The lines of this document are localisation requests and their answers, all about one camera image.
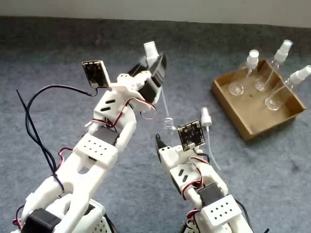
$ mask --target gray carpet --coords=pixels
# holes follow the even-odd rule
[[[53,83],[90,90],[81,61],[104,60],[114,81],[144,54],[143,43],[154,40],[168,58],[165,91],[171,115],[176,124],[185,124],[200,116],[202,106],[209,107],[220,175],[246,206],[255,232],[267,227],[272,233],[309,232],[311,80],[298,90],[307,110],[250,143],[241,140],[210,85],[237,67],[250,49],[258,49],[261,58],[270,57],[283,39],[294,41],[282,71],[288,75],[311,63],[310,38],[311,29],[259,25],[0,18],[0,231],[15,229],[17,207],[50,174],[40,149],[26,134],[15,89],[25,100]],[[34,102],[33,119],[54,154],[79,141],[103,93],[91,98],[55,89]],[[162,130],[164,117],[161,100],[154,120],[137,115],[132,140],[95,195],[121,233],[177,233],[193,208],[182,200],[156,156],[154,135]]]

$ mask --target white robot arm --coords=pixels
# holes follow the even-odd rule
[[[146,57],[128,74],[120,74],[116,83],[110,83],[102,61],[83,63],[86,75],[93,75],[88,77],[91,87],[109,86],[111,91],[105,92],[94,109],[88,132],[56,171],[64,190],[50,176],[27,197],[19,223],[22,233],[97,232],[100,224],[108,221],[104,208],[91,198],[136,129],[134,110],[156,110],[153,103],[165,76],[166,57],[157,53],[154,42],[144,46]],[[103,81],[98,82],[97,71],[103,74]],[[80,174],[84,167],[88,172]],[[62,193],[70,194],[60,198]]]
[[[202,150],[195,145],[190,148],[167,146],[156,136],[161,164],[184,200],[195,207],[187,214],[182,233],[253,233],[224,181],[203,159]]]

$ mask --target spray nozzle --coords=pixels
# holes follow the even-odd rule
[[[305,80],[306,77],[311,75],[311,66],[308,65],[301,70],[297,70],[295,73],[291,74],[290,79],[294,84],[299,84]]]
[[[288,52],[291,49],[293,43],[290,40],[284,40],[281,47],[277,50],[276,54],[274,55],[274,59],[280,63],[283,63],[287,56]]]
[[[247,68],[251,70],[256,69],[258,65],[258,57],[259,57],[259,52],[257,50],[250,50],[249,55],[246,60]]]

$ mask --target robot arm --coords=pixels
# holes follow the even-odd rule
[[[183,233],[193,232],[192,229],[201,233],[253,233],[235,199],[228,195],[224,181],[200,156],[199,146],[186,151],[182,146],[171,148],[159,135],[156,144],[164,169],[182,197],[196,209],[188,214],[189,227],[185,226]]]
[[[129,74],[119,75],[117,83],[110,83],[102,61],[83,63],[87,75],[100,71],[105,77],[105,80],[100,82],[98,73],[88,77],[91,87],[109,86],[112,90],[105,92],[94,109],[93,119],[88,124],[88,133],[81,138],[56,172],[64,191],[72,194],[56,200],[62,194],[62,189],[54,177],[47,178],[26,199],[21,216],[21,224],[24,226],[22,232],[33,228],[29,226],[32,223],[28,223],[27,219],[34,210],[44,209],[55,200],[53,205],[46,209],[61,219],[53,227],[53,232],[70,233],[77,227],[88,209],[91,197],[136,129],[134,109],[141,112],[155,110],[152,103],[157,102],[161,91],[166,58],[163,54],[158,55],[154,42],[146,43],[145,50],[147,56],[130,70]],[[120,134],[111,130],[114,127]],[[80,171],[84,167],[88,168],[88,172],[81,174]],[[63,207],[62,211],[55,211],[53,206],[60,204]]]

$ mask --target bottle cap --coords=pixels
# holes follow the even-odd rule
[[[304,81],[304,79],[306,77],[308,77],[309,75],[311,75],[311,66],[310,65],[304,67],[301,70],[297,70],[295,73],[291,74],[290,79],[291,79],[293,84],[299,84],[302,81]]]
[[[274,59],[280,63],[283,63],[286,60],[288,56],[288,51],[291,49],[292,45],[293,45],[292,41],[284,40],[283,44],[274,55]]]
[[[152,66],[152,64],[157,60],[159,54],[156,50],[156,44],[154,41],[148,42],[144,44],[148,66]]]
[[[246,60],[247,68],[251,70],[256,69],[258,65],[258,57],[259,57],[259,52],[257,50],[250,50],[249,55]]]

